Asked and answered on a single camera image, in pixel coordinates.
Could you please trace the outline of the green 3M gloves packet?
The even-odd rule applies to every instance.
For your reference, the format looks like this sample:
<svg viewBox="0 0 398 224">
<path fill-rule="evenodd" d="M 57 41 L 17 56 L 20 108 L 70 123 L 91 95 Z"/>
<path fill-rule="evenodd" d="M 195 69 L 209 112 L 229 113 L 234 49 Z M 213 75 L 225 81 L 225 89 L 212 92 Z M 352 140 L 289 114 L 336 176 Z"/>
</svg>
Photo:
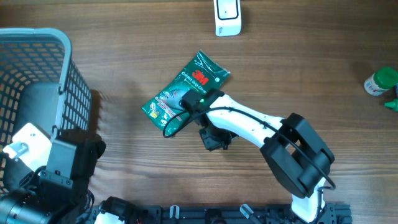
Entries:
<svg viewBox="0 0 398 224">
<path fill-rule="evenodd" d="M 205 95 L 212 88 L 219 89 L 229 75 L 230 71 L 200 50 L 142 110 L 156 127 L 169 136 L 189 120 L 189 114 L 180 106 L 182 96 L 190 90 Z"/>
</svg>

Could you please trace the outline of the red sauce bottle green cap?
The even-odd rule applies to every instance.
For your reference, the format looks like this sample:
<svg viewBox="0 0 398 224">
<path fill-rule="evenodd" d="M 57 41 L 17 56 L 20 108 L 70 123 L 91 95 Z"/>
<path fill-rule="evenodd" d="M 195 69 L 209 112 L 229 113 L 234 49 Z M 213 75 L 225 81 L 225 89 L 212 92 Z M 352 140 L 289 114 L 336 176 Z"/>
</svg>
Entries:
<svg viewBox="0 0 398 224">
<path fill-rule="evenodd" d="M 395 111 L 395 112 L 398 112 L 398 99 L 396 98 L 390 102 L 386 102 L 386 103 L 384 103 L 384 106 L 386 108 L 389 108 L 389 109 Z"/>
</svg>

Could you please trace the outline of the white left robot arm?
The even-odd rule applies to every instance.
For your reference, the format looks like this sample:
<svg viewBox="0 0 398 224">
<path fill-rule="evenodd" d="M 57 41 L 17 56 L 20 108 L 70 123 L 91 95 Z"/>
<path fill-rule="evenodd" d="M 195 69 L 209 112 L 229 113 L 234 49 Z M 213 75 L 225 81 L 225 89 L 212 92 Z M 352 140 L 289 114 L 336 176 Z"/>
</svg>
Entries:
<svg viewBox="0 0 398 224">
<path fill-rule="evenodd" d="M 136 208 L 116 197 L 94 207 L 90 178 L 106 144 L 81 129 L 63 131 L 49 147 L 29 147 L 35 168 L 1 199 L 1 223 L 135 223 Z"/>
</svg>

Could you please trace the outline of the green lid plastic jar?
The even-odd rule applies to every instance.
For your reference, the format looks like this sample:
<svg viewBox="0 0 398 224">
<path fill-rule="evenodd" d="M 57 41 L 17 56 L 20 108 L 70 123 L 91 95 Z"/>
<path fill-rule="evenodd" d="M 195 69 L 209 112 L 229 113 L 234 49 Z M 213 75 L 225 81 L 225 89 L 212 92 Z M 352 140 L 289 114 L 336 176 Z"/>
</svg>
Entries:
<svg viewBox="0 0 398 224">
<path fill-rule="evenodd" d="M 364 89 L 372 96 L 380 96 L 396 86 L 397 82 L 397 70 L 384 67 L 365 80 Z"/>
</svg>

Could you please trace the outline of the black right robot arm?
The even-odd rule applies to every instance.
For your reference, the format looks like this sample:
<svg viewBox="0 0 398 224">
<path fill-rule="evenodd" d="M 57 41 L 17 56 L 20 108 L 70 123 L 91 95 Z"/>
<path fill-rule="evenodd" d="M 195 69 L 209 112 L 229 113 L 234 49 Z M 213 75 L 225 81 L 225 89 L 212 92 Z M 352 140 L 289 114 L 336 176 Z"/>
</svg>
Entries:
<svg viewBox="0 0 398 224">
<path fill-rule="evenodd" d="M 320 220 L 326 207 L 323 192 L 336 187 L 328 176 L 335 157 L 304 117 L 263 114 L 216 89 L 205 95 L 190 90 L 179 104 L 189 120 L 201 126 L 207 150 L 227 149 L 238 136 L 253 143 L 279 184 L 292 194 L 292 211 L 298 219 Z"/>
</svg>

